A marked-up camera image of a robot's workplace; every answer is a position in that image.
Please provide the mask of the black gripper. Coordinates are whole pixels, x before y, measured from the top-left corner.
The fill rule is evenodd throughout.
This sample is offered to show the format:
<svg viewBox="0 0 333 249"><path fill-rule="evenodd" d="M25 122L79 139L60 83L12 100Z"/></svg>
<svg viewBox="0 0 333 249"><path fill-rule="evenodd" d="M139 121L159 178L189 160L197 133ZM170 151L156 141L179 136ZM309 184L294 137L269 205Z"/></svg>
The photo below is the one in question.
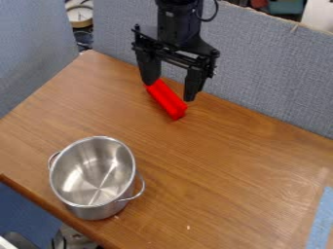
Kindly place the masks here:
<svg viewBox="0 0 333 249"><path fill-rule="evenodd" d="M136 62L142 81L154 84L162 76L166 62L187 70L183 100L194 101L205 81L214 75L219 51L201 37L202 23L217 16L218 8L209 18L203 18L202 7L159 7L158 25L131 29Z"/></svg>

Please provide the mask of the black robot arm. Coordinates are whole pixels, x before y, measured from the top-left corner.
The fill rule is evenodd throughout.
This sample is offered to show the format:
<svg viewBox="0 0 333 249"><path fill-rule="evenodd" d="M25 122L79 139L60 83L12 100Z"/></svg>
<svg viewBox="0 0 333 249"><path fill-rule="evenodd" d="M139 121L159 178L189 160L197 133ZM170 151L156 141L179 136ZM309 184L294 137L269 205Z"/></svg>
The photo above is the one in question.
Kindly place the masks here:
<svg viewBox="0 0 333 249"><path fill-rule="evenodd" d="M155 0L158 6L158 26L134 26L136 63L142 81L151 86L162 76L162 62L187 70L185 78L183 100L194 101L203 89L207 78L214 76L219 50L201 37L203 22L214 20L218 3L214 0L215 13L203 18L205 0Z"/></svg>

